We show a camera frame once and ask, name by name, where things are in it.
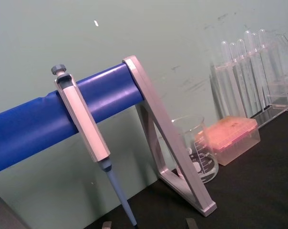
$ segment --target blue pipette holder bar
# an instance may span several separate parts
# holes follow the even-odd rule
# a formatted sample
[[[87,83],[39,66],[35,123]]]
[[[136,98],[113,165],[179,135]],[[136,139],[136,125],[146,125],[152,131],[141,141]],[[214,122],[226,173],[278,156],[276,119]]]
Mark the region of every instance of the blue pipette holder bar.
[[[136,105],[159,176],[204,216],[216,209],[135,56],[77,82],[96,122]],[[186,181],[166,167],[154,125]],[[0,171],[78,133],[57,91],[0,113]]]

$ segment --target test tube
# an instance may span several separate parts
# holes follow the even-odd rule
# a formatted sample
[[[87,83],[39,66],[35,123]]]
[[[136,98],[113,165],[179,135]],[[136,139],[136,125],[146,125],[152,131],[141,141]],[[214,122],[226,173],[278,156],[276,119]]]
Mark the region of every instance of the test tube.
[[[257,86],[258,97],[260,102],[261,110],[264,110],[266,107],[265,98],[264,98],[264,90],[263,90],[263,82],[262,80],[265,78],[264,69],[262,68],[260,56],[258,56],[258,50],[254,44],[253,37],[255,34],[252,34],[250,31],[246,31],[244,34],[246,49],[250,56],[251,65],[253,69],[253,75],[255,79],[255,83]]]
[[[265,102],[265,106],[268,106],[270,104],[269,101],[269,96],[270,96],[270,92],[269,92],[269,88],[268,88],[268,84],[267,84],[267,76],[268,73],[266,72],[266,68],[268,68],[269,66],[265,66],[263,64],[263,60],[262,60],[262,56],[261,56],[261,51],[264,51],[265,48],[263,49],[260,41],[259,41],[259,35],[257,33],[252,33],[252,38],[253,38],[253,44],[256,50],[256,53],[254,54],[254,57],[257,59],[257,64],[259,67],[259,72],[260,72],[260,79],[262,82],[262,87],[263,87],[263,93],[264,93],[264,102]]]
[[[211,65],[211,75],[210,75],[210,81],[211,81],[211,87],[213,88],[213,96],[216,96],[218,100],[218,108],[220,109],[220,113],[223,115],[223,117],[230,115],[229,108],[227,105],[227,100],[225,97],[224,88],[222,86],[219,70],[216,66]]]
[[[245,43],[242,39],[239,39],[237,41],[237,52],[239,56],[239,64],[241,67],[242,74],[245,79],[245,85],[247,88],[251,109],[253,114],[255,115],[260,110],[259,105],[259,98],[258,98],[258,92],[257,87],[255,85],[254,76],[251,68],[251,62],[249,57],[247,56],[247,51],[245,47]]]
[[[237,45],[235,43],[230,43],[230,52],[233,58],[233,73],[235,75],[235,79],[238,85],[239,92],[241,94],[241,99],[243,102],[243,106],[246,112],[247,117],[251,117],[253,115],[252,108],[250,105],[250,98],[247,93],[247,88],[245,85],[245,80],[242,74],[241,67],[239,65],[239,56],[237,52]]]
[[[266,48],[267,47],[266,31],[264,29],[259,30],[258,37],[259,37],[261,48],[262,49]]]
[[[229,99],[234,100],[231,103],[235,103],[235,106],[237,107],[237,110],[238,110],[237,115],[240,117],[246,117],[246,112],[243,106],[241,95],[238,90],[237,81],[235,79],[234,72],[233,72],[233,61],[232,61],[229,44],[226,41],[221,42],[221,51],[223,54],[223,58],[225,59],[225,62],[226,62],[225,73],[228,75],[230,79],[230,84],[231,84],[232,91],[233,91],[233,94],[229,96]]]
[[[230,62],[228,52],[226,52],[224,59],[225,59],[225,62]],[[224,65],[215,67],[215,72],[216,72],[216,79],[219,85],[220,97],[221,97],[222,104],[225,110],[225,114],[233,115],[234,111],[236,111],[237,108],[236,108],[235,102],[232,102],[232,95],[230,94],[230,92],[232,92],[231,83],[226,73],[226,67]]]

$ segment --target glass beaker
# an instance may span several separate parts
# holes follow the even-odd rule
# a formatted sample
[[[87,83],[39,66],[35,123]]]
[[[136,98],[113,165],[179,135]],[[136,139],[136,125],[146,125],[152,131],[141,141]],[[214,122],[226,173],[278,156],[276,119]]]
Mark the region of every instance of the glass beaker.
[[[200,114],[187,115],[172,120],[172,123],[177,128],[185,145],[185,153],[189,154],[203,183],[212,180],[218,172],[218,162],[205,135],[206,126],[203,116]],[[184,179],[178,166],[177,172],[180,178]]]

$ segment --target micropipette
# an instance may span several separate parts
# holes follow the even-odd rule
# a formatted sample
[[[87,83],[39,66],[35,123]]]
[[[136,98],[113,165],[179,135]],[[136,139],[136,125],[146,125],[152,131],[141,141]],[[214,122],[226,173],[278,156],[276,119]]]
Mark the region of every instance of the micropipette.
[[[235,43],[230,43],[230,52],[231,52],[231,56],[232,56],[233,63],[234,63],[233,73],[234,73],[235,78],[236,78],[236,82],[237,82],[238,89],[239,89],[239,92],[241,95],[243,106],[245,108],[245,112],[246,112],[247,117],[250,118],[253,115],[253,112],[252,112],[252,108],[250,105],[250,98],[249,98],[249,95],[247,93],[247,88],[245,85],[245,80],[244,80],[244,77],[242,74],[242,70],[241,70],[240,65],[238,64],[239,57],[238,57],[238,53],[237,53],[237,46]]]
[[[221,51],[222,55],[225,59],[225,65],[226,65],[226,71],[225,73],[228,74],[230,79],[230,84],[232,86],[233,94],[229,96],[229,98],[235,99],[233,103],[235,103],[236,108],[238,109],[238,114],[231,113],[231,115],[240,116],[240,117],[246,117],[245,109],[243,107],[243,103],[239,94],[238,85],[233,73],[233,62],[232,57],[230,53],[229,44],[226,41],[221,42]]]
[[[112,170],[109,158],[109,149],[91,115],[85,100],[71,74],[65,73],[66,67],[62,64],[51,69],[57,76],[55,85],[57,90],[74,122],[82,135],[89,154],[94,162],[97,162],[101,169],[106,172],[126,214],[132,225],[137,228],[137,222],[127,202],[118,180]]]
[[[251,108],[253,111],[253,115],[255,115],[260,110],[258,92],[254,82],[253,72],[252,69],[250,68],[251,65],[250,59],[249,57],[247,57],[245,43],[242,39],[239,39],[237,41],[237,51],[239,55],[239,63],[241,71],[245,79],[245,84],[250,99]]]

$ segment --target pale green wall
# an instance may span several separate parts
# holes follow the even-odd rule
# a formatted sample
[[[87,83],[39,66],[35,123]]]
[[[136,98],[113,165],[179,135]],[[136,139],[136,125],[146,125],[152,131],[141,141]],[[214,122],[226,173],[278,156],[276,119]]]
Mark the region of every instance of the pale green wall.
[[[54,64],[79,80],[134,54],[172,118],[209,125],[219,43],[260,28],[288,37],[288,0],[0,0],[0,112],[53,91]],[[99,127],[128,197],[156,180],[134,108]],[[82,229],[119,204],[78,135],[0,172],[0,195],[33,229]]]

